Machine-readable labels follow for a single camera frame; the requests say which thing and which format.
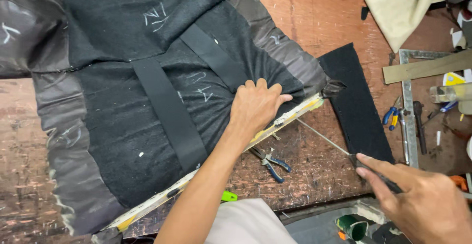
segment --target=scratched wooden table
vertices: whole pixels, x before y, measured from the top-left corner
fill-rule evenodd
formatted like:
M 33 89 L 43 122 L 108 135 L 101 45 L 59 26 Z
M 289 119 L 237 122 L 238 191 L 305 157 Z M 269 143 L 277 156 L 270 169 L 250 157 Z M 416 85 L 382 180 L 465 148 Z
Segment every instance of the scratched wooden table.
M 400 83 L 383 84 L 381 67 L 388 65 L 391 50 L 370 14 L 361 21 L 363 0 L 261 1 L 277 26 L 316 57 L 354 42 L 379 114 L 383 115 L 401 94 Z M 453 24 L 447 16 L 444 11 L 428 14 L 403 47 L 451 51 L 449 29 Z M 413 81 L 413 96 L 425 103 L 424 116 L 434 108 L 427 96 L 429 86 L 440 79 Z M 0 80 L 0 99 L 0 241 L 6 244 L 89 243 L 90 236 L 69 236 L 60 220 L 60 210 L 51 194 L 54 182 L 48 177 L 46 134 L 40 129 L 31 79 Z M 301 119 L 345 148 L 339 123 L 328 101 Z M 420 158 L 420 167 L 448 174 L 472 171 L 472 164 L 464 155 L 465 144 L 445 131 L 441 121 L 464 131 L 471 128 L 471 120 L 466 117 L 458 123 L 456 113 L 430 122 L 426 128 L 427 144 L 430 150 L 436 150 L 433 155 Z M 443 131 L 441 149 L 435 147 L 438 130 Z M 274 210 L 283 210 L 369 192 L 344 154 L 298 122 L 287 125 L 277 135 L 280 141 L 269 137 L 258 147 L 266 152 L 273 150 L 272 155 L 285 160 L 292 167 L 292 173 L 277 168 L 286 179 L 278 184 L 255 156 L 244 154 L 227 184 L 227 190 L 236 193 L 239 199 L 260 197 Z M 400 130 L 387 130 L 386 135 L 394 157 L 401 160 Z M 131 225 L 125 237 L 157 232 L 174 201 L 168 201 Z

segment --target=pliers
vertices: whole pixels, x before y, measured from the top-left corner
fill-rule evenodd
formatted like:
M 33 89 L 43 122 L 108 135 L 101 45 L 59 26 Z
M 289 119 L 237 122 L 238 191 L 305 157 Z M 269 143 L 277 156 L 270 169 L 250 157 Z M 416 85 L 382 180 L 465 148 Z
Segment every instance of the pliers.
M 273 162 L 273 163 L 283 167 L 287 172 L 292 171 L 292 169 L 285 162 L 283 162 L 281 160 L 278 160 L 278 159 L 275 159 L 275 158 L 272 158 L 272 156 L 270 156 L 270 154 L 268 154 L 268 155 L 264 154 L 257 147 L 251 147 L 251 148 L 249 148 L 249 151 L 251 153 L 257 155 L 257 157 L 259 157 L 261 159 L 261 165 L 266 166 L 267 169 L 269 170 L 269 172 L 274 177 L 274 179 L 279 183 L 282 183 L 285 179 L 283 179 L 282 177 L 277 175 L 277 173 L 275 172 L 275 170 L 272 167 L 272 165 L 270 164 L 270 162 Z
M 398 114 L 400 114 L 400 102 L 402 100 L 402 96 L 398 96 L 397 100 L 395 101 L 393 107 L 390 107 L 389 111 L 384 115 L 382 120 L 383 125 L 387 125 L 390 116 L 393 114 L 392 124 L 388 127 L 389 130 L 393 131 L 395 126 L 398 122 Z

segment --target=white shirt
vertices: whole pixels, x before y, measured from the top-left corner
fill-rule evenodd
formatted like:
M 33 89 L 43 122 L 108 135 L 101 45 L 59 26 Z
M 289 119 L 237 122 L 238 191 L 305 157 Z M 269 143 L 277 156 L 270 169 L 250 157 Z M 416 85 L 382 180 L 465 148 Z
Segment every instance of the white shirt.
M 296 244 L 262 199 L 223 203 L 205 244 Z

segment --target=black handle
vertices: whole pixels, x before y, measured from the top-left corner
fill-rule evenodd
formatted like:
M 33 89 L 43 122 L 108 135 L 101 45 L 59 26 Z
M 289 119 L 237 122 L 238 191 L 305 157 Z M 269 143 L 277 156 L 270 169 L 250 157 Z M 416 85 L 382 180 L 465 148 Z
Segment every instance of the black handle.
M 413 101 L 413 114 L 416 120 L 416 128 L 418 129 L 418 138 L 420 139 L 421 154 L 425 155 L 427 152 L 426 139 L 424 138 L 424 129 L 423 123 L 421 122 L 421 113 L 423 113 L 423 107 L 421 105 L 421 102 Z
M 355 168 L 366 168 L 369 169 L 370 171 L 374 172 L 381 180 L 385 183 L 385 185 L 390 189 L 395 194 L 402 193 L 403 190 L 398 187 L 398 185 L 391 181 L 389 178 L 386 176 L 380 174 L 379 172 L 374 171 L 373 169 L 369 168 L 368 166 L 364 165 L 361 161 L 357 159 L 355 154 L 349 155 L 349 159 L 351 159 L 352 164 L 354 165 Z

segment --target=person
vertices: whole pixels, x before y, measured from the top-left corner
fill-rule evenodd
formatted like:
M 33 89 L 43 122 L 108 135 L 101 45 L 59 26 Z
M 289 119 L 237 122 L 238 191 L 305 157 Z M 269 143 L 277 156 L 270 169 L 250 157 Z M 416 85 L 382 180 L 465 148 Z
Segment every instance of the person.
M 292 100 L 281 91 L 280 84 L 268 88 L 262 78 L 257 84 L 248 80 L 238 88 L 218 144 L 175 202 L 154 243 L 295 243 L 261 199 L 220 205 L 236 160 L 275 117 L 280 105 Z M 373 172 L 356 169 L 372 186 L 387 217 L 414 244 L 472 243 L 471 213 L 447 176 L 362 154 L 357 158 L 404 191 L 394 195 Z

